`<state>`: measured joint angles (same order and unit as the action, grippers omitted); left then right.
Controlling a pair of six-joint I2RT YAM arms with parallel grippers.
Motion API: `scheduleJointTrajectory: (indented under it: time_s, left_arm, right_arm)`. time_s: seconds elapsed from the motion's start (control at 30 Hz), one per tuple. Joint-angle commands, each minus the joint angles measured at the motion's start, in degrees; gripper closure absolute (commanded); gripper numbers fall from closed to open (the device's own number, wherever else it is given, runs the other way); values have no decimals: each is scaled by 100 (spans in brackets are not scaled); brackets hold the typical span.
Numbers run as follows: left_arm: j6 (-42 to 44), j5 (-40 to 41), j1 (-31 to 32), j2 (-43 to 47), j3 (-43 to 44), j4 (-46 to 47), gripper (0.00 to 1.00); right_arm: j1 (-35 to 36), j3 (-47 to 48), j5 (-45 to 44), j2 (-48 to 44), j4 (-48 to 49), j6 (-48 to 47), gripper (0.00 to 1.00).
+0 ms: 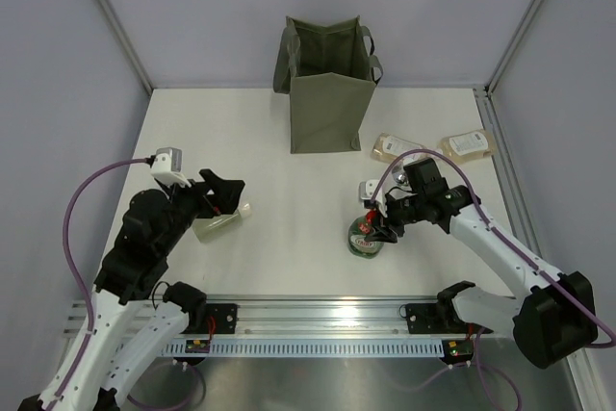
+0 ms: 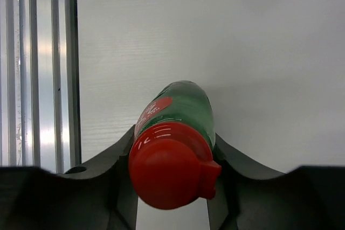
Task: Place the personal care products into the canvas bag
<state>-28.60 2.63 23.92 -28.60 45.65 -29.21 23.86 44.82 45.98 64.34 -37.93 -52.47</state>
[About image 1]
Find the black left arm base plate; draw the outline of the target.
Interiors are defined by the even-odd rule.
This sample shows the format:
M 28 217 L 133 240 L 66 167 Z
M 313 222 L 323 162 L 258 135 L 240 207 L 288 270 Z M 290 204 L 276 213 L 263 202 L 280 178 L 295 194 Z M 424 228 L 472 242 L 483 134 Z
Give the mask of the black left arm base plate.
M 238 305 L 235 303 L 208 303 L 205 319 L 200 333 L 214 335 L 233 335 L 236 332 Z

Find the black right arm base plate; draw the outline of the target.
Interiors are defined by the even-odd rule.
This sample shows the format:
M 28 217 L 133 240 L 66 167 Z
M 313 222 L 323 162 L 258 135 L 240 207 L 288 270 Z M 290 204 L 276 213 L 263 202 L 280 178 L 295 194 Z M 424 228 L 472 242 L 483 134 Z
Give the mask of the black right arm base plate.
M 409 334 L 439 333 L 441 324 L 435 303 L 408 303 L 403 306 Z

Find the clear bottle white cap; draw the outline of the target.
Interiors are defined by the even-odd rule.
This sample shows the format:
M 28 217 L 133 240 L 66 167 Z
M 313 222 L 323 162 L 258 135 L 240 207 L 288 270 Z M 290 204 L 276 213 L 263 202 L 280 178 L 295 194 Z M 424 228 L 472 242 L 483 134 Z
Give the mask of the clear bottle white cap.
M 404 170 L 404 163 L 398 163 L 393 166 L 391 170 L 391 177 L 397 186 L 401 188 L 409 186 L 407 175 Z

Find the green Fairy dish soap bottle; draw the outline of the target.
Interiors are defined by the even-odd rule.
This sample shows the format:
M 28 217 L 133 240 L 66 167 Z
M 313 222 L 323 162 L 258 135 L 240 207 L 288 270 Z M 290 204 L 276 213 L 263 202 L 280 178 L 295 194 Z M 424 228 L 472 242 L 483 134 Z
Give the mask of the green Fairy dish soap bottle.
M 359 257 L 371 259 L 376 257 L 384 243 L 369 241 L 368 237 L 373 231 L 372 221 L 375 217 L 374 211 L 368 211 L 364 216 L 357 218 L 347 230 L 348 250 Z

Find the amber refill pouch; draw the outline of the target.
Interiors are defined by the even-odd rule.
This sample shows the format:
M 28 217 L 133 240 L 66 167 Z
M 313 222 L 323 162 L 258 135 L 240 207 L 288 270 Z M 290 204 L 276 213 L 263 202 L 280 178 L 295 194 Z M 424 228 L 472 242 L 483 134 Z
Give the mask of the amber refill pouch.
M 458 165 L 491 157 L 497 151 L 492 134 L 484 129 L 444 137 L 437 148 Z
M 415 149 L 424 149 L 424 146 L 391 134 L 381 133 L 372 147 L 371 157 L 383 163 L 391 163 L 402 153 Z

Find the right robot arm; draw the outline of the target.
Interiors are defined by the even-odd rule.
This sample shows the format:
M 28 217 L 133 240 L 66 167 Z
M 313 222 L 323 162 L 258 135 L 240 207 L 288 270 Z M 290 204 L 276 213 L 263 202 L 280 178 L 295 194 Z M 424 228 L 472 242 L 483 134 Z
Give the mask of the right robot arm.
M 488 215 L 468 183 L 454 188 L 427 158 L 408 164 L 409 192 L 396 198 L 379 181 L 360 184 L 370 242 L 396 243 L 406 226 L 429 222 L 473 251 L 506 285 L 494 295 L 462 281 L 436 296 L 434 312 L 444 329 L 467 325 L 513 340 L 535 367 L 545 369 L 598 338 L 591 283 L 579 272 L 566 274 L 504 230 Z

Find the pale green bottle white cap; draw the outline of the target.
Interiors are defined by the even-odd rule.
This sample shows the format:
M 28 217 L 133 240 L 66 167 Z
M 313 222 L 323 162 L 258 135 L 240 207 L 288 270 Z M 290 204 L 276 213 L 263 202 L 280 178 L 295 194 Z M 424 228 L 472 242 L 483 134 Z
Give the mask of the pale green bottle white cap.
M 220 237 L 225 232 L 239 227 L 251 215 L 251 205 L 248 202 L 244 202 L 231 215 L 196 219 L 192 224 L 192 231 L 202 244 L 206 244 Z

